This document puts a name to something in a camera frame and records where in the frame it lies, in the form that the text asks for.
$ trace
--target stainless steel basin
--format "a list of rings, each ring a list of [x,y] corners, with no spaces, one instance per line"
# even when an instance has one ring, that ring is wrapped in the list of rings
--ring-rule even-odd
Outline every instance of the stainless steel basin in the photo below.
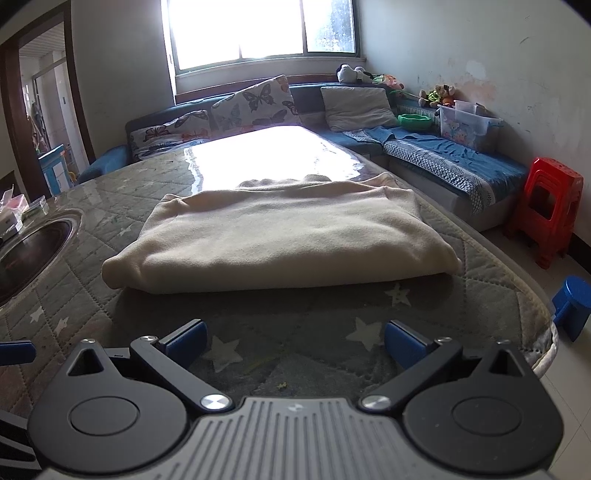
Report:
[[[27,288],[51,264],[79,226],[79,215],[61,215],[21,231],[2,246],[0,306]]]

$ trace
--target stuffed animal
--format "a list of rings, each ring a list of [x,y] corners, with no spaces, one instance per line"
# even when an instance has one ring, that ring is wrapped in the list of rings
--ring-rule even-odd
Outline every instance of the stuffed animal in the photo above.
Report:
[[[387,73],[375,76],[374,83],[383,83],[394,90],[404,90],[404,84],[400,83],[394,75],[388,75]]]
[[[437,108],[439,105],[444,105],[453,108],[453,96],[456,94],[456,88],[453,85],[435,85],[435,89],[427,93],[421,90],[418,94],[419,106],[430,106]]]
[[[373,75],[366,72],[363,67],[355,67],[353,70],[346,63],[336,71],[340,83],[373,83]]]

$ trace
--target floor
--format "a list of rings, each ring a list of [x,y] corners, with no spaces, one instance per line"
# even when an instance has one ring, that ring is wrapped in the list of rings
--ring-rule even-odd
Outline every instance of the floor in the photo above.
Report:
[[[568,275],[591,283],[591,274],[569,256],[556,258],[542,270],[535,263],[535,245],[529,247],[524,238],[509,240],[500,229],[484,236],[529,273],[549,298]],[[564,421],[564,437],[550,472],[558,480],[591,480],[591,322],[575,343],[560,334],[558,355],[542,383]]]

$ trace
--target blue bed sheet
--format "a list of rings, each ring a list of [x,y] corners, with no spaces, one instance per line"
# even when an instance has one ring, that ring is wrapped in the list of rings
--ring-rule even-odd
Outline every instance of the blue bed sheet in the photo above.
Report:
[[[484,179],[494,191],[497,202],[520,191],[527,177],[528,168],[509,157],[480,153],[445,138],[413,133],[401,127],[376,127],[365,132],[382,145],[390,140],[404,140],[454,162]]]

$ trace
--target beige blanket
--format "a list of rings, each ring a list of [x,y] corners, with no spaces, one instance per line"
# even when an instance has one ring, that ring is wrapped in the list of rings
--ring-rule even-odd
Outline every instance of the beige blanket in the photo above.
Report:
[[[183,293],[318,287],[457,273],[415,194],[313,181],[166,195],[139,238],[103,264],[110,288]]]

